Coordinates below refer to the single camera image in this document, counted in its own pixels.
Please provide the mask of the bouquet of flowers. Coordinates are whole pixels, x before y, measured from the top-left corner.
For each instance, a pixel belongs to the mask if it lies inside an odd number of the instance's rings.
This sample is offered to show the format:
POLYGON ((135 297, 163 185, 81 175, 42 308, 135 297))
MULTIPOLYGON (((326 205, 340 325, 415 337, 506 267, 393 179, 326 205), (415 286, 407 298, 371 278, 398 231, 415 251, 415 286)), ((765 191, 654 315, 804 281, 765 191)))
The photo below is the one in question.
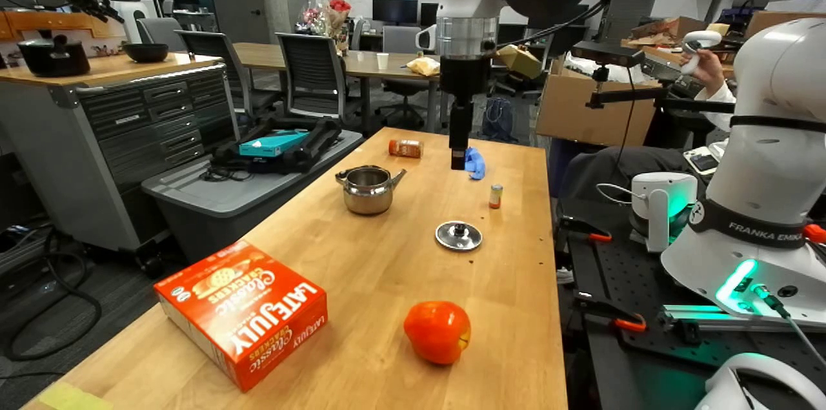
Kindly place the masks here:
POLYGON ((346 0, 315 0, 308 2, 294 25, 297 34, 328 37, 334 42, 337 54, 349 51, 348 19, 351 4, 346 0))

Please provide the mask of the large cardboard box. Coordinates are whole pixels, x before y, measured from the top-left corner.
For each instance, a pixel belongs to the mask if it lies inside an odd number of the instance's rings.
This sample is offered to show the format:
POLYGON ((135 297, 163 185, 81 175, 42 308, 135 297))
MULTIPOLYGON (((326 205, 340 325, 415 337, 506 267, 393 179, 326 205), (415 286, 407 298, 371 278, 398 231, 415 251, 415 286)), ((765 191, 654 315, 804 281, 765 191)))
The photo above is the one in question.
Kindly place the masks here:
POLYGON ((587 102, 596 87, 591 77, 568 68, 549 74, 535 134, 590 145, 642 145, 655 113, 654 101, 610 102, 603 108, 589 108, 587 102))

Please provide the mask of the teal box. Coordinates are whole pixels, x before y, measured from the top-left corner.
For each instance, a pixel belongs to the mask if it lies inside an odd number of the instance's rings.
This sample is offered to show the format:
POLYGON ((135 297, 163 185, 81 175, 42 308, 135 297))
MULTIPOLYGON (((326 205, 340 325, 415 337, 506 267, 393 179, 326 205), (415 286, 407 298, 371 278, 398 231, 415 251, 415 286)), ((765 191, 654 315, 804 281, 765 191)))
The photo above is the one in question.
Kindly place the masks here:
POLYGON ((239 155, 257 159, 275 159, 296 148, 309 136, 309 130, 274 130, 239 146, 239 155))

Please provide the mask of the orange black clamp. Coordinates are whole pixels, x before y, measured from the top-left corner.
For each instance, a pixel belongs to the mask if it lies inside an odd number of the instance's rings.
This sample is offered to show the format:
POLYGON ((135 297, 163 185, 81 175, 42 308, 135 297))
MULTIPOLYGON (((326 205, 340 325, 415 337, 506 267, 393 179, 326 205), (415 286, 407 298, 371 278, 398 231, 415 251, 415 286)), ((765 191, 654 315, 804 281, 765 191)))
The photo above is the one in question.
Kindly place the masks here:
POLYGON ((573 295, 572 308, 583 314, 608 319, 614 327, 620 330, 632 333, 644 333, 648 330, 646 319, 641 314, 629 312, 616 302, 602 296, 576 291, 573 295))
POLYGON ((578 217, 562 215, 559 219, 559 228, 566 232, 584 234, 588 240, 599 243, 610 243, 613 241, 613 236, 610 232, 578 217))

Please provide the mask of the grey tool cabinet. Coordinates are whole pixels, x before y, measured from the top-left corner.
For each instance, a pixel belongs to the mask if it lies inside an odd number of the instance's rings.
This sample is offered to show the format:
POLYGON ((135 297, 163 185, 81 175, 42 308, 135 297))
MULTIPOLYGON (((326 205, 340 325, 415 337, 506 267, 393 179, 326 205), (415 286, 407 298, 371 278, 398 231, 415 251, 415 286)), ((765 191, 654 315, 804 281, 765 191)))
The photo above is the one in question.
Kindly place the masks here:
POLYGON ((82 76, 0 69, 0 125, 54 227, 110 251, 169 235, 142 182, 236 138, 225 63, 91 59, 82 76))

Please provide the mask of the yellow bag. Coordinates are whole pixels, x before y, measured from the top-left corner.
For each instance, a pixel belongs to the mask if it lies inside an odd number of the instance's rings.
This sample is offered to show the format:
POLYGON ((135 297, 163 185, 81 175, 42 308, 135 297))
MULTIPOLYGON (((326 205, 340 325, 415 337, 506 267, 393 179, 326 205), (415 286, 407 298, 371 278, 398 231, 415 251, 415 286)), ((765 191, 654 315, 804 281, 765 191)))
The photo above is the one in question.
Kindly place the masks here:
POLYGON ((405 66, 413 72, 413 74, 423 77, 435 77, 440 75, 441 63, 433 57, 421 56, 410 60, 405 66))

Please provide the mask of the black bowl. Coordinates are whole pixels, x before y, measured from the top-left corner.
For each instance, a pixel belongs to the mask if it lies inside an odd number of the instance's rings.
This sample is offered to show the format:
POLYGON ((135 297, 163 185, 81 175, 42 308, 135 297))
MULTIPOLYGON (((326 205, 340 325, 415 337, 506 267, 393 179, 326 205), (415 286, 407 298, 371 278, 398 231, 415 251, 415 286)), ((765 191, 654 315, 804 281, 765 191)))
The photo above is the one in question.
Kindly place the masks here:
POLYGON ((163 62, 169 53, 165 43, 125 43, 122 50, 136 63, 163 62))

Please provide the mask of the stack of cardboard boxes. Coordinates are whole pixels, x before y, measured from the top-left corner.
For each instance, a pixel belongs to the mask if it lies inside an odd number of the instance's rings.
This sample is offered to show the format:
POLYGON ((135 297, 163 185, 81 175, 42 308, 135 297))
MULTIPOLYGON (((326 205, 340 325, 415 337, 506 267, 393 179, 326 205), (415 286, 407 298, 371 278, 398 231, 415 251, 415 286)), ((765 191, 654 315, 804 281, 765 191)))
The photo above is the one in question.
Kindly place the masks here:
POLYGON ((712 30, 721 36, 728 34, 729 23, 706 23, 690 17, 672 17, 633 28, 629 37, 621 40, 626 48, 641 49, 647 55, 669 63, 679 63, 681 42, 690 32, 712 30))

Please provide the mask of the row of monitors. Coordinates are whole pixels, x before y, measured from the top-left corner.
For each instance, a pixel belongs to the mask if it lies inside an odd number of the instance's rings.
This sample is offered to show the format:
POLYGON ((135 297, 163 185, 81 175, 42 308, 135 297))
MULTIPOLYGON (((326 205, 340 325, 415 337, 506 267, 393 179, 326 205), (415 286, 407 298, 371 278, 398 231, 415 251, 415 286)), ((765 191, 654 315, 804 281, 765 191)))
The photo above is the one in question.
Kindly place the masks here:
POLYGON ((372 0, 372 19, 388 25, 428 27, 436 24, 437 2, 372 0))

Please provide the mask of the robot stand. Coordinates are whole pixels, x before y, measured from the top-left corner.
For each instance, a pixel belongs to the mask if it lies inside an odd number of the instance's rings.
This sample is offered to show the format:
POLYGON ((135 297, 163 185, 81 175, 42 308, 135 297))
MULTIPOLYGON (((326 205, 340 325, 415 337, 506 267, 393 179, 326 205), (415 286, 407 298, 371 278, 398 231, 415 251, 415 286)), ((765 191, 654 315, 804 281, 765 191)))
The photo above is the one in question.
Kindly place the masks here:
POLYGON ((622 331, 607 318, 576 312, 572 292, 560 291, 569 410, 693 410, 705 396, 706 380, 744 352, 782 361, 826 393, 826 366, 788 325, 770 333, 704 329, 690 344, 684 328, 664 330, 657 319, 663 305, 703 300, 673 283, 659 256, 630 239, 628 210, 563 199, 555 211, 612 237, 598 242, 574 231, 555 232, 572 261, 576 288, 638 313, 648 324, 643 333, 622 331))

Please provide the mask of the white headset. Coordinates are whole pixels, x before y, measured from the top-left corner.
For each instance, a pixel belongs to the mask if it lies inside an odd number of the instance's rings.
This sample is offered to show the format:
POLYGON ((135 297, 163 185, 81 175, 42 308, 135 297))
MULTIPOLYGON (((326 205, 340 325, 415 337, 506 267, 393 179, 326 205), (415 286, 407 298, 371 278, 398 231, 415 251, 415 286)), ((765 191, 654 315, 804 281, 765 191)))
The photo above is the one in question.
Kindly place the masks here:
POLYGON ((732 355, 705 381, 705 394, 693 410, 781 410, 761 400, 758 389, 790 391, 810 410, 826 410, 826 393, 781 360, 758 353, 732 355))

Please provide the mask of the blue bag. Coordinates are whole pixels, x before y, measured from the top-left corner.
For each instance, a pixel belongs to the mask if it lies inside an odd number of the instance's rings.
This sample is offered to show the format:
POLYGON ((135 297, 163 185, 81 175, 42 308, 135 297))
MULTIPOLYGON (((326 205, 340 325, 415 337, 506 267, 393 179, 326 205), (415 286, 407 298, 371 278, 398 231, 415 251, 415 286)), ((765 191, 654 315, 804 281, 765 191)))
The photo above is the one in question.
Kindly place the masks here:
POLYGON ((487 98, 479 138, 501 143, 517 143, 518 139, 513 136, 513 127, 513 104, 499 96, 487 98))

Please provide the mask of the orange cracker box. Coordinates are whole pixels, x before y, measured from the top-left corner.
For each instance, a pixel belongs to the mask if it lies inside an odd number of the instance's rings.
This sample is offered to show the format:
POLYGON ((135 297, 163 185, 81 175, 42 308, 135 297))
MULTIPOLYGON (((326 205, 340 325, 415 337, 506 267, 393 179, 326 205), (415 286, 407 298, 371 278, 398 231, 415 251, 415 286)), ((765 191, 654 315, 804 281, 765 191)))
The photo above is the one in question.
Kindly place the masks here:
POLYGON ((242 392, 328 323, 325 290, 246 240, 168 276, 154 292, 242 392))

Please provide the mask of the small tan box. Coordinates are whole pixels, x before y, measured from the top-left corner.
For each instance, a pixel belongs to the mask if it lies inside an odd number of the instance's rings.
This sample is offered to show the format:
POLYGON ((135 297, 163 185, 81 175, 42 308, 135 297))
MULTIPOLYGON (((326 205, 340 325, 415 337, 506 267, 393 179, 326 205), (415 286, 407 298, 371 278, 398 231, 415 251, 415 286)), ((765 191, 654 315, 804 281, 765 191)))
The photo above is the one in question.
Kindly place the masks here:
POLYGON ((525 46, 513 43, 505 45, 496 51, 496 59, 504 63, 508 71, 528 79, 535 79, 542 72, 542 61, 534 57, 525 46))

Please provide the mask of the red apple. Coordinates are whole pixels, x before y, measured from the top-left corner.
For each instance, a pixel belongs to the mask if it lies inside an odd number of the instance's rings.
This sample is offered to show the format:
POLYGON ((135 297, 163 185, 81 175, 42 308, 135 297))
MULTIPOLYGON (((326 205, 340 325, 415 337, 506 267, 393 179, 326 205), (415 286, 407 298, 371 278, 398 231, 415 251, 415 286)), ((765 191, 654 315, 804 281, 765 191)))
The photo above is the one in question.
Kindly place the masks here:
POLYGON ((457 362, 471 340, 471 321, 454 302, 429 301, 413 305, 403 322, 413 351, 434 365, 457 362))

